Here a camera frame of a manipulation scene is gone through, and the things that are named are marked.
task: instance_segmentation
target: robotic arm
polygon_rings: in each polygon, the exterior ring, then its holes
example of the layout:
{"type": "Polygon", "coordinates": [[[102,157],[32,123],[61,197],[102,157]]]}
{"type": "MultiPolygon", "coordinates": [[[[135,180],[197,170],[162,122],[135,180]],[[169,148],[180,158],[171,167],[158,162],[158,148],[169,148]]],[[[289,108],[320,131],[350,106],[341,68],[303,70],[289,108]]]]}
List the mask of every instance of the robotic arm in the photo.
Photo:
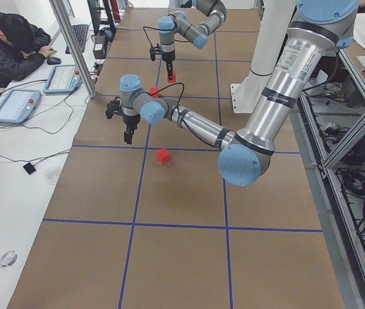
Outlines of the robotic arm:
{"type": "Polygon", "coordinates": [[[348,47],[359,0],[298,0],[288,41],[247,124],[236,133],[172,99],[153,98],[136,75],[120,81],[121,108],[149,124],[166,118],[221,149],[218,167],[226,181],[245,186],[267,169],[277,136],[319,59],[329,50],[348,47]]]}
{"type": "Polygon", "coordinates": [[[156,55],[161,55],[167,65],[168,82],[175,81],[173,60],[175,60],[174,35],[179,33],[201,49],[208,41],[208,36],[220,27],[227,16],[227,11],[220,0],[193,0],[193,5],[208,18],[194,26],[187,19],[184,11],[176,11],[158,20],[160,44],[149,50],[151,60],[155,61],[156,55]]]}

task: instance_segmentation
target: small black device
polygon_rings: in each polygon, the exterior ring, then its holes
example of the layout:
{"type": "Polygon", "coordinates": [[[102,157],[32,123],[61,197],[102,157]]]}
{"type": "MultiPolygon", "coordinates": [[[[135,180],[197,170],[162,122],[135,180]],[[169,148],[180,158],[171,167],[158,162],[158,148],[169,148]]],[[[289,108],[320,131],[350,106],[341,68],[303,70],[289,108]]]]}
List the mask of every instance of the small black device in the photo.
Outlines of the small black device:
{"type": "Polygon", "coordinates": [[[23,166],[23,169],[29,174],[31,175],[32,173],[34,173],[36,171],[35,166],[33,166],[32,163],[28,162],[27,164],[25,164],[23,166]]]}
{"type": "Polygon", "coordinates": [[[62,62],[61,58],[58,58],[58,57],[49,56],[46,59],[46,63],[49,64],[50,66],[53,66],[54,64],[60,64],[61,62],[62,62]]]}
{"type": "MultiPolygon", "coordinates": [[[[73,33],[77,38],[80,51],[85,51],[86,37],[88,36],[88,25],[87,24],[74,24],[72,26],[73,33]]],[[[66,47],[65,53],[71,53],[69,47],[66,47]]]]}
{"type": "Polygon", "coordinates": [[[95,45],[93,46],[93,56],[95,59],[105,59],[108,41],[105,35],[97,35],[95,37],[95,45]]]}

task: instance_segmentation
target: metal pole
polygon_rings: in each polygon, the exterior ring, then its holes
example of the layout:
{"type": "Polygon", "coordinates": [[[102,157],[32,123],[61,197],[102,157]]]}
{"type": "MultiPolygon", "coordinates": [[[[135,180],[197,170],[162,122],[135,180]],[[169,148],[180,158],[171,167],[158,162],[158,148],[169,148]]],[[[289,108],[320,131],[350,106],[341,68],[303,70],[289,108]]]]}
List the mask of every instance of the metal pole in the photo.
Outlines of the metal pole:
{"type": "Polygon", "coordinates": [[[69,50],[72,54],[73,60],[78,67],[80,77],[86,87],[86,90],[89,93],[89,97],[93,98],[96,95],[95,85],[91,80],[91,76],[89,74],[88,67],[86,66],[84,56],[82,56],[82,52],[80,51],[76,36],[73,33],[68,13],[65,10],[65,6],[62,0],[49,0],[49,2],[52,6],[53,14],[56,17],[62,35],[65,38],[65,42],[68,45],[69,50]]]}

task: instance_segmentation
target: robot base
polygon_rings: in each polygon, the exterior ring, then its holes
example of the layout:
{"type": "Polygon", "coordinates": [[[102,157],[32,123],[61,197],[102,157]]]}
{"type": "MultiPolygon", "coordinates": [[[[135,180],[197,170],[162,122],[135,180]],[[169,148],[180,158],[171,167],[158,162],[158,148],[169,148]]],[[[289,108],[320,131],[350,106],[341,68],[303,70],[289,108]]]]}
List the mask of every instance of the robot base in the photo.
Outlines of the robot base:
{"type": "Polygon", "coordinates": [[[252,89],[247,87],[249,76],[245,77],[241,84],[231,84],[232,110],[235,114],[252,113],[257,105],[257,98],[262,92],[263,86],[259,85],[257,94],[252,93],[252,89]]]}

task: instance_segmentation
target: black strap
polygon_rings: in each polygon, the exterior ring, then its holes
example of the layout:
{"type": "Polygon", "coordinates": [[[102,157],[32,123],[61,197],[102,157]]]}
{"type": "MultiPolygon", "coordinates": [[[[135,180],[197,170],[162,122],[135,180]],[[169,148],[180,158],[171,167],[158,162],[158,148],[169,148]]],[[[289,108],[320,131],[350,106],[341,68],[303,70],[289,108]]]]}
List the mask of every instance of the black strap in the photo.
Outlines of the black strap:
{"type": "Polygon", "coordinates": [[[267,155],[267,156],[272,156],[274,154],[273,151],[270,150],[266,150],[264,148],[261,148],[257,145],[251,144],[250,142],[248,142],[247,140],[245,140],[244,138],[240,137],[238,134],[234,135],[234,138],[240,142],[241,144],[243,144],[244,146],[247,146],[249,149],[255,150],[259,153],[262,153],[263,155],[267,155]]]}
{"type": "Polygon", "coordinates": [[[182,127],[182,122],[183,122],[183,118],[185,117],[185,115],[187,113],[189,113],[190,111],[192,111],[189,108],[185,108],[183,111],[180,112],[180,110],[178,109],[178,120],[176,121],[176,125],[178,127],[182,127]]]}
{"type": "Polygon", "coordinates": [[[269,101],[282,104],[288,108],[292,108],[297,103],[296,98],[287,97],[286,95],[282,95],[272,89],[269,89],[267,87],[264,88],[264,90],[261,93],[264,97],[267,97],[269,101]]]}
{"type": "Polygon", "coordinates": [[[272,73],[269,73],[269,74],[258,74],[256,72],[252,71],[252,68],[249,68],[249,70],[252,72],[252,74],[257,75],[257,76],[261,76],[261,77],[270,76],[272,74],[272,73]]]}
{"type": "Polygon", "coordinates": [[[305,29],[305,30],[309,30],[309,31],[318,33],[318,34],[326,37],[327,39],[331,40],[332,42],[334,42],[335,45],[337,45],[337,43],[339,41],[339,38],[335,33],[331,32],[323,27],[317,26],[316,24],[306,23],[304,21],[293,21],[290,23],[289,28],[301,28],[301,29],[305,29]]]}
{"type": "Polygon", "coordinates": [[[220,133],[218,134],[218,137],[215,141],[215,148],[221,150],[222,141],[225,138],[225,135],[231,131],[230,129],[227,129],[226,127],[223,127],[220,133]]]}

